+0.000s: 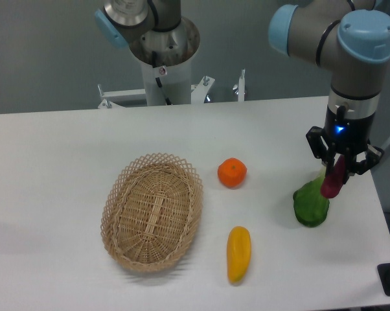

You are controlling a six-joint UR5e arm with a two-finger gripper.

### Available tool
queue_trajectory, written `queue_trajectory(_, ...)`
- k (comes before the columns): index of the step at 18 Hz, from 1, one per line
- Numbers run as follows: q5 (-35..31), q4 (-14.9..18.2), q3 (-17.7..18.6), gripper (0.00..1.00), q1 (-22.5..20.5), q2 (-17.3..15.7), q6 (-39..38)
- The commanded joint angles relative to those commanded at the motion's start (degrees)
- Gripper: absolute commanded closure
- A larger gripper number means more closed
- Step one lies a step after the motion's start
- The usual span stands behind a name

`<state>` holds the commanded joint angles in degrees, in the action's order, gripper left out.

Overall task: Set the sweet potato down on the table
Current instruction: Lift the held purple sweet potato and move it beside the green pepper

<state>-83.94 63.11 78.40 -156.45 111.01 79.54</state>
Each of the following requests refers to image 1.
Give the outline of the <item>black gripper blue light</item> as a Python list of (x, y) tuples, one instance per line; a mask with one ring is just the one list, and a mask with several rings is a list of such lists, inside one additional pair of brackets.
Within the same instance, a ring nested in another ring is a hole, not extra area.
[[(384, 150), (368, 144), (374, 116), (375, 113), (362, 119), (337, 121), (336, 114), (327, 108), (324, 127), (309, 129), (306, 139), (314, 157), (325, 166), (325, 176), (333, 171), (336, 153), (344, 157), (343, 184), (351, 176), (363, 175), (381, 161)], [(365, 159), (357, 161), (356, 156), (363, 152)]]

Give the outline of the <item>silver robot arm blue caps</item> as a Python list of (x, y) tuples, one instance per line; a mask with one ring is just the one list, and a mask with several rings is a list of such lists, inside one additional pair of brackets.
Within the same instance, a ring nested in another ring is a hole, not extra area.
[(390, 16), (375, 1), (283, 5), (268, 40), (276, 51), (332, 74), (324, 126), (306, 134), (327, 179), (344, 184), (377, 165), (384, 153), (369, 137), (390, 61)]

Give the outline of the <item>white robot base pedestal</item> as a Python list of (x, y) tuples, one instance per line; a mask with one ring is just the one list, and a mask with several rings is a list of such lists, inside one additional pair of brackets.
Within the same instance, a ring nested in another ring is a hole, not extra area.
[(195, 24), (182, 16), (180, 1), (105, 1), (95, 21), (116, 48), (126, 47), (144, 77), (162, 73), (183, 75), (191, 84), (192, 59), (200, 46)]

